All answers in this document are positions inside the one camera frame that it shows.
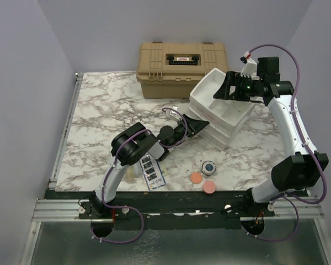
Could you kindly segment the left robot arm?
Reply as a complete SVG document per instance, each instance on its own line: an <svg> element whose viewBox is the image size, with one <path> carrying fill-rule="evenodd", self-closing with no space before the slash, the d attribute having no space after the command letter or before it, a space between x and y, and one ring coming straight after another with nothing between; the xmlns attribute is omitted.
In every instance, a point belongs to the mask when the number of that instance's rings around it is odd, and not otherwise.
<svg viewBox="0 0 331 265"><path fill-rule="evenodd" d="M193 119L186 114L179 116L176 127L165 125L158 135L138 122L114 137L111 142L114 161L100 187L94 191L98 199L92 204L92 212L97 217L109 215L109 202L115 199L117 188L130 166L140 162L145 155L150 155L157 162L163 161L170 154L169 149L179 146L210 125L209 121Z"/></svg>

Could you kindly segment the white plastic drawer organizer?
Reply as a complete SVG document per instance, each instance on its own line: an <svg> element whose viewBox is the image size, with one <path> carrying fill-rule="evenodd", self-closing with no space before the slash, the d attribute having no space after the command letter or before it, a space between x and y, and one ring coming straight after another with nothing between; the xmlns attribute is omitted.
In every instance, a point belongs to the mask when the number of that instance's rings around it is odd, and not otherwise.
<svg viewBox="0 0 331 265"><path fill-rule="evenodd" d="M208 143L223 151L236 137L255 105L250 102L214 99L226 74L213 68L190 93L186 114L209 125L199 132Z"/></svg>

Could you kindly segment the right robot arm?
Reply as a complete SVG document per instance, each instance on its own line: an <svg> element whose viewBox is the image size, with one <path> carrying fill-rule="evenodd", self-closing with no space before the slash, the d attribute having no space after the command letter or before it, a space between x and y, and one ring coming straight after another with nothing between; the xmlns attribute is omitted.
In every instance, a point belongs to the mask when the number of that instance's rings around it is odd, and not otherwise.
<svg viewBox="0 0 331 265"><path fill-rule="evenodd" d="M293 85L280 79L279 58L261 57L254 61L246 52L241 61L241 72L228 71L213 98L240 102L262 98L275 119L285 154L284 160L272 168L271 177L250 189L251 197L243 201L243 211L254 216L262 210L262 203L282 193L314 186L322 178L329 159L317 150L303 126Z"/></svg>

